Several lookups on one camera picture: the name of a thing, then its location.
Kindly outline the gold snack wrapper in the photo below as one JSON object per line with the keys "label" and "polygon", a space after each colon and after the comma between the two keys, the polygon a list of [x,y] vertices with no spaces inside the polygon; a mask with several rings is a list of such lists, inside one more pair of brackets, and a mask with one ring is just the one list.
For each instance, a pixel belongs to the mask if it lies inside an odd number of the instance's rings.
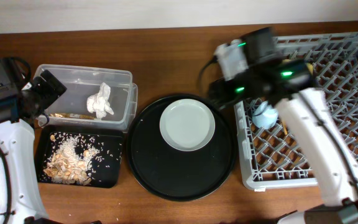
{"label": "gold snack wrapper", "polygon": [[96,119],[93,116],[83,115],[83,114],[74,114],[74,113],[51,113],[49,116],[54,118],[75,118],[75,119]]}

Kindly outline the blue cup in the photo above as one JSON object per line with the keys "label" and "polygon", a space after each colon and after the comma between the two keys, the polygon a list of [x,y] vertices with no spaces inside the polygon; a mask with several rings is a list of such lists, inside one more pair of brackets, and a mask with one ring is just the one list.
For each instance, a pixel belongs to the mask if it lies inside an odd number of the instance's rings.
{"label": "blue cup", "polygon": [[278,119],[278,111],[273,108],[267,101],[263,101],[261,105],[254,111],[252,122],[258,128],[270,129],[275,126]]}

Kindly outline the white tissue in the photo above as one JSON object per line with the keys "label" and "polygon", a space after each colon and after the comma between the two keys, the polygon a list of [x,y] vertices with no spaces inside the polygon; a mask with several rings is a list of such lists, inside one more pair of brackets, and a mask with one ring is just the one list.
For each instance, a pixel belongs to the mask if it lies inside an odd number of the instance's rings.
{"label": "white tissue", "polygon": [[99,92],[88,97],[86,101],[86,108],[89,113],[96,113],[97,119],[102,119],[107,114],[114,115],[114,111],[110,107],[109,96],[111,93],[111,87],[105,83],[102,83],[99,88]]}

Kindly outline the wooden chopstick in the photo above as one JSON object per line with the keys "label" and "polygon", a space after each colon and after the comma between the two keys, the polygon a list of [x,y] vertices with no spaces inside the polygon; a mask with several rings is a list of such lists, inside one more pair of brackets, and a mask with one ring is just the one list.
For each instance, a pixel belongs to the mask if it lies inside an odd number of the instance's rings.
{"label": "wooden chopstick", "polygon": [[287,126],[286,126],[286,122],[283,119],[281,120],[281,122],[282,122],[284,134],[288,135],[288,129],[287,129]]}

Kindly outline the yellow bowl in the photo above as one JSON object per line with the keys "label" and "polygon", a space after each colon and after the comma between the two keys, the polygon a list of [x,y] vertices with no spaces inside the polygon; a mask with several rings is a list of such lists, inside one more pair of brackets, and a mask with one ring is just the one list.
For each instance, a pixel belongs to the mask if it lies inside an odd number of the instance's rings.
{"label": "yellow bowl", "polygon": [[[290,59],[284,59],[284,60],[282,60],[282,63],[288,63],[288,62],[291,62],[291,60],[290,60]],[[306,66],[308,67],[308,70],[309,70],[311,73],[313,73],[313,66],[312,66],[312,64],[306,63]]]}

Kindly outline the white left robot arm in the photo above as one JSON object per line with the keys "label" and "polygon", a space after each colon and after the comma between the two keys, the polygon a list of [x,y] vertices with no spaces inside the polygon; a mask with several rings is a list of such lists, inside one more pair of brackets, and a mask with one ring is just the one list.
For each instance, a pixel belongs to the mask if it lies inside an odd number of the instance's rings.
{"label": "white left robot arm", "polygon": [[51,223],[40,197],[30,121],[66,92],[50,71],[0,100],[0,223]]}

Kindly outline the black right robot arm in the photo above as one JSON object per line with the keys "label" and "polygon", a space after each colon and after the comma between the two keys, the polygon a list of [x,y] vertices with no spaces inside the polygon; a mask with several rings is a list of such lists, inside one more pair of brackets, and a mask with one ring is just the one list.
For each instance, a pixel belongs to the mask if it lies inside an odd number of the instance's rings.
{"label": "black right robot arm", "polygon": [[264,98],[284,120],[313,170],[323,204],[280,217],[280,223],[358,223],[358,163],[351,155],[304,60],[284,60],[271,42],[233,40],[214,59],[223,77],[209,99],[227,108]]}

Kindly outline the grey dishwasher rack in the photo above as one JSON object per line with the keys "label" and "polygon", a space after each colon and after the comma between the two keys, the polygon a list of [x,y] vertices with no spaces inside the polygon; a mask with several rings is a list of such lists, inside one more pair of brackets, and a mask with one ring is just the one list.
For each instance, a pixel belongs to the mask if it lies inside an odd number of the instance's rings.
{"label": "grey dishwasher rack", "polygon": [[[312,64],[333,120],[358,162],[358,32],[280,36],[275,42],[286,58]],[[234,107],[243,185],[254,191],[315,185],[306,157],[281,121],[270,129],[252,123],[261,104],[261,99],[246,100]]]}

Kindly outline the clear plastic bin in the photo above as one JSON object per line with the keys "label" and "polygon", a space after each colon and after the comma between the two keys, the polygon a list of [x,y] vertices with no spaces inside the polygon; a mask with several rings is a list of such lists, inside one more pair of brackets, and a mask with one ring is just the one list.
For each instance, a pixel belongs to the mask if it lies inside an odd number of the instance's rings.
{"label": "clear plastic bin", "polygon": [[107,114],[102,119],[54,118],[41,115],[39,125],[84,126],[87,128],[116,129],[126,132],[133,121],[138,98],[138,87],[132,80],[132,73],[126,70],[108,68],[81,67],[73,65],[40,65],[35,76],[49,70],[67,88],[45,113],[74,113],[96,117],[86,108],[87,98],[99,91],[102,83],[111,87],[110,107],[114,115]]}

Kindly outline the grey plate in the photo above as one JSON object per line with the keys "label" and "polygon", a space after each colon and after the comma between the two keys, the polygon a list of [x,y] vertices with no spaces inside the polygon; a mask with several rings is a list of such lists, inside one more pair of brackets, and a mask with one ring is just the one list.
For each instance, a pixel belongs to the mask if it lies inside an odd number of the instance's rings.
{"label": "grey plate", "polygon": [[191,152],[212,140],[216,122],[212,110],[204,103],[186,98],[170,103],[163,110],[159,128],[170,147]]}

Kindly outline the round black tray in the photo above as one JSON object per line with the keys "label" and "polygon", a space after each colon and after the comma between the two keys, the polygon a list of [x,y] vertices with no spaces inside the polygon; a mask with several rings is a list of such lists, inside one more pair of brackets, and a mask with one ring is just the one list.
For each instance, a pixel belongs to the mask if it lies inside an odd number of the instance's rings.
{"label": "round black tray", "polygon": [[[179,151],[165,142],[159,120],[176,100],[197,100],[212,112],[216,130],[207,145]],[[236,138],[224,115],[207,100],[191,94],[167,95],[145,107],[132,122],[126,142],[128,165],[144,189],[177,202],[203,198],[220,188],[237,157]]]}

